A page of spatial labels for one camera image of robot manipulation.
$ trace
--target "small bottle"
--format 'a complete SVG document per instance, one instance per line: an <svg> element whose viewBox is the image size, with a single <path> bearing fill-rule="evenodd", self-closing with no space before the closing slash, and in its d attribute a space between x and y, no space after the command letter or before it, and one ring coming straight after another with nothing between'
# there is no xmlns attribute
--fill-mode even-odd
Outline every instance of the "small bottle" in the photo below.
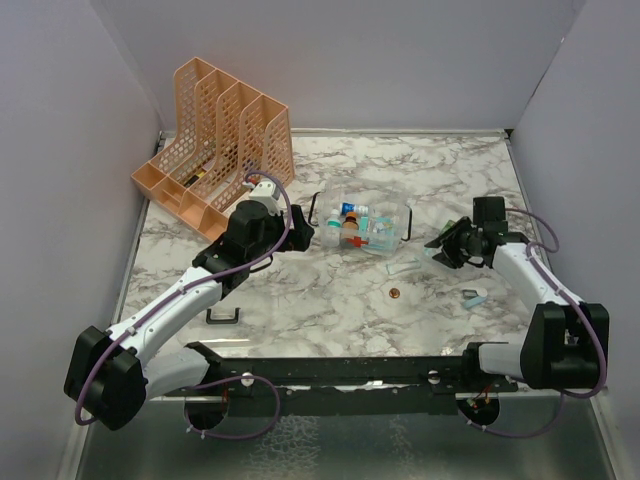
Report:
<svg viewBox="0 0 640 480"><path fill-rule="evenodd" d="M340 246L340 212L338 210L331 210L331 216L327 220L327 230L325 235L325 245L327 247L339 247Z"/></svg>
<svg viewBox="0 0 640 480"><path fill-rule="evenodd" d="M344 222L342 223L342 235L340 237L340 243L342 245L347 246L349 244L347 240L355 237L358 233L357 218L358 216L355 213L347 213L347 218L345 218Z"/></svg>

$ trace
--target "clear plastic container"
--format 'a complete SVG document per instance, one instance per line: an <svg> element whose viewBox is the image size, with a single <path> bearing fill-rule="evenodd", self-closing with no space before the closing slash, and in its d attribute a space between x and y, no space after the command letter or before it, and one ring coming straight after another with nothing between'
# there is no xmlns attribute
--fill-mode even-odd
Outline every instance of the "clear plastic container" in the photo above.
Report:
<svg viewBox="0 0 640 480"><path fill-rule="evenodd" d="M410 212L407 195L385 183L349 177L332 177L318 197L317 217L322 246L359 248L374 255L392 255L407 232ZM329 226L346 214L356 215L358 228ZM336 231L340 241L336 245Z"/></svg>

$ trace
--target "plastic desk organizer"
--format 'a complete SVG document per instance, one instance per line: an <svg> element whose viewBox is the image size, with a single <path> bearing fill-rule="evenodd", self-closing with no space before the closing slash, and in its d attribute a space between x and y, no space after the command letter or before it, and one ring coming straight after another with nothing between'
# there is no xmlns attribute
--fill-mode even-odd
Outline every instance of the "plastic desk organizer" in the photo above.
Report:
<svg viewBox="0 0 640 480"><path fill-rule="evenodd" d="M175 140L133 173L142 193L213 241L244 192L246 172L293 180L289 109L194 58L173 77Z"/></svg>

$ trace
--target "white marble tabletop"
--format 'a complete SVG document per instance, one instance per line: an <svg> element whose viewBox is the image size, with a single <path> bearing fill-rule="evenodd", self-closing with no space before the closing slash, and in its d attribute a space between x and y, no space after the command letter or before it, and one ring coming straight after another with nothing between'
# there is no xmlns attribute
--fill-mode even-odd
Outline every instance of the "white marble tabletop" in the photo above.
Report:
<svg viewBox="0 0 640 480"><path fill-rule="evenodd" d="M204 313L170 340L164 352L202 341L224 356L380 356L459 354L470 341L522 341L530 320L513 289L494 271L449 270L426 260L419 270L390 276L386 264L423 255L449 219L471 216L472 199L502 195L524 208L501 137L317 137L293 139L296 178L287 191L308 211L311 197L332 175L389 182L409 195L413 235L391 259L358 250L324 250L319 235L305 253L275 255L217 304L235 326L210 326ZM512 228L532 238L527 219ZM178 220L150 204L121 318L170 287L207 246ZM462 307L466 287L488 300ZM389 290L400 290L397 299Z"/></svg>

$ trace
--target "white wall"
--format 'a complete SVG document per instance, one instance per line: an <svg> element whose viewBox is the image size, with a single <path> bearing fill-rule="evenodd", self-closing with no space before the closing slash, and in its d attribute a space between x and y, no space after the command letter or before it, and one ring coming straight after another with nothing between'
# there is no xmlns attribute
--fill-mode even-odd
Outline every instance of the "white wall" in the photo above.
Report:
<svg viewBox="0 0 640 480"><path fill-rule="evenodd" d="M294 127L512 128L584 3L92 1L168 128L195 55L287 103Z"/></svg>
<svg viewBox="0 0 640 480"><path fill-rule="evenodd" d="M85 0L0 14L0 477L55 475L75 338L105 325L159 124Z"/></svg>
<svg viewBox="0 0 640 480"><path fill-rule="evenodd" d="M560 278L611 314L609 387L640 474L640 3L589 0L513 136Z"/></svg>

